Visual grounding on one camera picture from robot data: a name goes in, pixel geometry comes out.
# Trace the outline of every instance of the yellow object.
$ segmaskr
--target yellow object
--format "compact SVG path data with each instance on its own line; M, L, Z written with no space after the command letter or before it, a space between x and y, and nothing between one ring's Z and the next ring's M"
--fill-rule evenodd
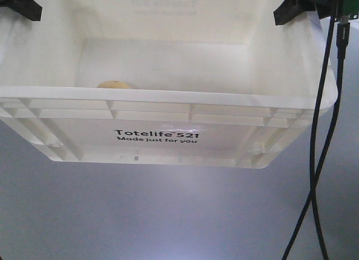
M125 82L118 82L118 81L106 81L100 83L97 88L131 89L131 87Z

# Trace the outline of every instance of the black cable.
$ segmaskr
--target black cable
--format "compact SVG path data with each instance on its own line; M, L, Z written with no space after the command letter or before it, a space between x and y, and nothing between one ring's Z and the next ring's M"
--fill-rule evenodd
M311 203L311 201L314 199L314 216L315 218L319 219L319 215L317 212L317 205L316 205L316 195L315 195L315 188L317 185L317 181L319 179L319 175L321 172L321 167L323 166L323 162L326 156L326 152L325 151L325 146L323 148L323 151L321 153L320 158L322 159L322 163L321 163L321 167L317 168L317 171L315 170L315 157L312 155L313 151L315 149L315 136L316 136L316 129L317 129L317 120L319 117L319 108L320 108L320 103L321 103L321 98L323 96L323 90L324 90L324 83L325 83L325 77L326 77L326 72L328 69L328 63L329 63L329 55L330 55L330 47L332 45L332 38L333 38L333 34L334 34L334 23L335 23L335 17L336 17L336 13L337 13L337 5L338 5L338 0L333 0L332 1L332 10L330 13L330 24L329 24L329 31L328 31L328 37L327 37L327 41L326 41L326 47L325 47L325 53L324 53L324 59L323 59L323 66L322 66L322 72L321 72L321 76L320 76L320 82L319 82L319 88L318 88L318 93L317 93L317 98L316 98L316 107L315 107L315 111L314 111L314 116L313 116L313 125L312 125L312 132L311 132L311 153L310 153L310 177L311 177L311 182L310 182L310 193L307 197L306 203L302 209L302 212L299 216L299 219L297 221L296 227L294 229L294 232L292 234L292 237L286 247L286 250L283 254L282 260L286 260L289 252L291 251L291 248L294 244L295 239L297 238L298 232L301 228L301 225L303 223L305 214L309 208L309 205ZM327 139L326 139L326 144L327 144L327 148L326 150L329 148L329 144L330 144L330 139L332 137L332 134L330 136L330 134L328 133L327 135ZM325 244L324 244L324 239L322 239L323 234L321 232L321 227L320 227L320 222L319 220L315 220L316 221L316 229L317 229L317 234L318 234L318 239L320 240L320 245L321 245L321 249L322 249L322 254L323 257L328 256L325 255L326 254L326 249L325 249Z
M338 25L338 35L340 34L339 32L340 31L343 31L343 28L341 27L342 24L339 24ZM345 36L345 39L343 39L344 42L348 42L348 39L349 39L349 24L346 24L345 25L345 31L346 31L346 36ZM328 152L328 149L329 149L329 146L330 146L330 142L332 140L332 136L333 136L333 133L334 133L334 130L335 130L335 126L337 124L337 120L338 120L338 114L339 114L339 108L340 108L340 100L341 100L341 97L342 97L342 85L343 85L343 70L344 70L344 59L345 59L345 48L342 49L343 52L342 54L344 54L344 56L342 56L341 58L338 58L338 74L337 74L337 87L338 87L338 97L337 97L337 101L335 102L334 104L334 109L333 109L333 114L332 114L332 121L330 122L330 127L329 127L329 130L328 130L328 134L326 136L326 139L325 139L325 143L324 143L324 147L323 147L323 151L320 155L320 159L319 159L319 163L318 163L318 166L317 166L317 171L315 173L315 176L314 176L314 187L317 186L318 184L318 180L319 180L319 176L320 176L320 173L321 173L321 170L322 170L322 167L323 167L323 163L324 163L324 160L325 160L325 157L326 157L326 154ZM299 229L303 223L303 220L304 220L304 217L305 217L305 214L309 208L309 205L311 203L311 200L313 198L313 192L314 190L310 190L308 196L307 196L307 200L304 204L304 207L302 209L302 212L300 214L300 217L298 219L298 223L296 225L296 228L294 230L294 233L291 237L291 241L289 242L288 246L287 246L287 250L286 252L284 253L284 256L282 259L287 259L288 255L289 255L289 251L291 250L291 247L294 243L294 240L299 232Z

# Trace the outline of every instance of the green circuit board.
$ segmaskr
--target green circuit board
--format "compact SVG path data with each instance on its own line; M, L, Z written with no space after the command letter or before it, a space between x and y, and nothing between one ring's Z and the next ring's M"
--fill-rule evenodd
M348 15L350 19L359 18L359 0L343 0L342 14Z

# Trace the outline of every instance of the black clamp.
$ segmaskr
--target black clamp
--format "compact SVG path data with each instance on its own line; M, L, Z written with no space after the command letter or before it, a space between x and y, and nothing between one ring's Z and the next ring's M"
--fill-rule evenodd
M318 12L319 18L330 15L332 0L284 0L274 11L275 24L284 25L296 16L307 11Z
M43 10L34 0L0 0L0 7L9 7L31 21L40 21Z

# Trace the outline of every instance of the gray floor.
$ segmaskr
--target gray floor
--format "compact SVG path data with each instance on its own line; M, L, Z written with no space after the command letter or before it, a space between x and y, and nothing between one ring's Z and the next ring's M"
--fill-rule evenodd
M358 61L353 29L342 110L317 190L330 259L359 258ZM329 118L321 118L320 141ZM52 162L0 123L0 255L281 259L309 190L309 133L265 169L216 169ZM321 259L311 213L289 259Z

